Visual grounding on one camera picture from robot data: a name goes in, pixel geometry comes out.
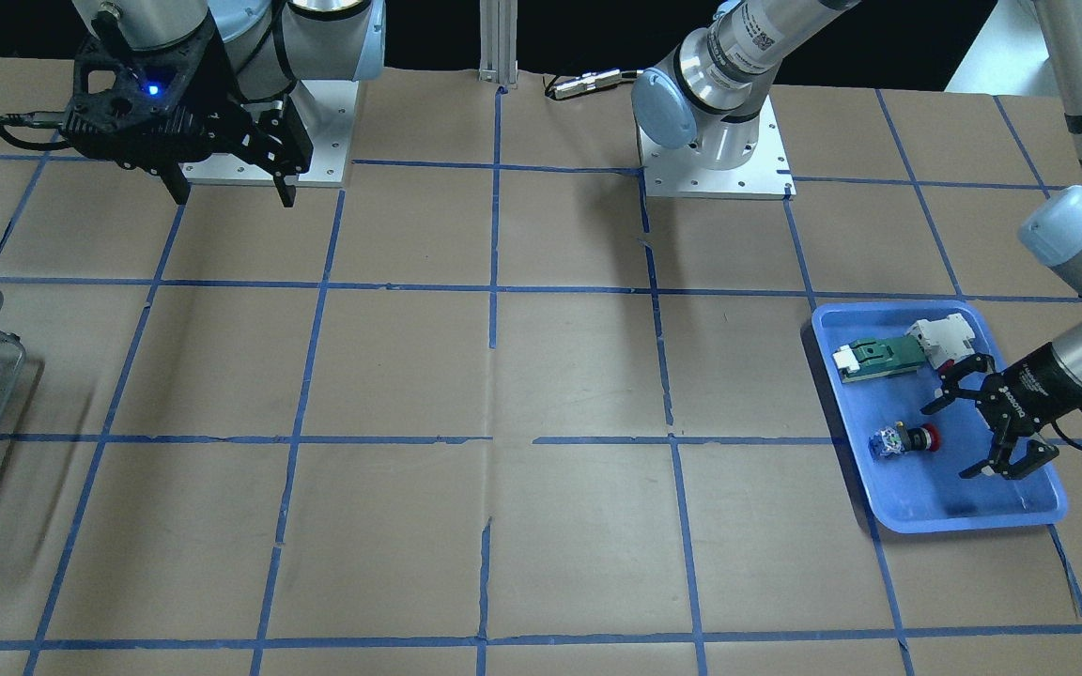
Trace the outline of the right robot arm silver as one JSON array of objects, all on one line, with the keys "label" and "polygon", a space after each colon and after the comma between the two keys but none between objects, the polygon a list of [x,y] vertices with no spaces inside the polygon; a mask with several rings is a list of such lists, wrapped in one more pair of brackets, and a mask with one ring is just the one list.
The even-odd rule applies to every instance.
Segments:
[{"label": "right robot arm silver", "polygon": [[188,201],[185,167],[216,155],[254,165],[285,207],[317,136],[306,82],[374,80],[382,1],[78,1],[60,138],[82,157],[141,170]]}]

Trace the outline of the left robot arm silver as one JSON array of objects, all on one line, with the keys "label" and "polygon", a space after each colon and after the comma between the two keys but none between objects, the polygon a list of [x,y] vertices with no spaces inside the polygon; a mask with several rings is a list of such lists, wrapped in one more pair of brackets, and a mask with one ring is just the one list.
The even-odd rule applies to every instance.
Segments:
[{"label": "left robot arm silver", "polygon": [[[664,148],[704,151],[727,125],[749,124],[782,59],[852,6],[850,1],[727,1],[712,23],[639,74],[631,94],[639,130]],[[1035,17],[1082,172],[1082,1],[1038,1]],[[1018,238],[1082,300],[1082,183],[1039,206]],[[1040,440],[1041,428],[1082,412],[1082,324],[1003,371],[978,352],[952,361],[940,376],[937,398],[923,414],[967,399],[992,434],[988,456],[962,470],[962,478],[1027,478],[1058,454]]]}]

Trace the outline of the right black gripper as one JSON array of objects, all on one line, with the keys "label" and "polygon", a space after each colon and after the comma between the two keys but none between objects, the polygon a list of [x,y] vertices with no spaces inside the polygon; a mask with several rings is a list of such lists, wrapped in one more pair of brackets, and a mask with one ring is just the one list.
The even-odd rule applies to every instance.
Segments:
[{"label": "right black gripper", "polygon": [[210,14],[87,14],[74,59],[63,140],[78,154],[162,180],[177,206],[192,184],[183,165],[230,155],[274,180],[283,208],[313,145],[295,103],[250,112]]}]

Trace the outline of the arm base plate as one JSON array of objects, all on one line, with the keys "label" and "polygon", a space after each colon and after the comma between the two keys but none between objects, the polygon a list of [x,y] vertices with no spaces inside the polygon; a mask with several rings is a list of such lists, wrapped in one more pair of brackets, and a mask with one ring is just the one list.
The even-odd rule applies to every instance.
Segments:
[{"label": "arm base plate", "polygon": [[638,129],[637,146],[650,197],[781,200],[796,193],[770,98],[755,118],[720,121],[691,145],[667,148]]},{"label": "arm base plate", "polygon": [[[309,133],[313,158],[306,172],[287,183],[304,188],[342,188],[362,100],[362,83],[303,81],[292,91],[291,100]],[[181,170],[194,185],[270,187],[273,184],[270,175],[261,168],[225,154],[215,154],[202,162],[184,163]]]}]

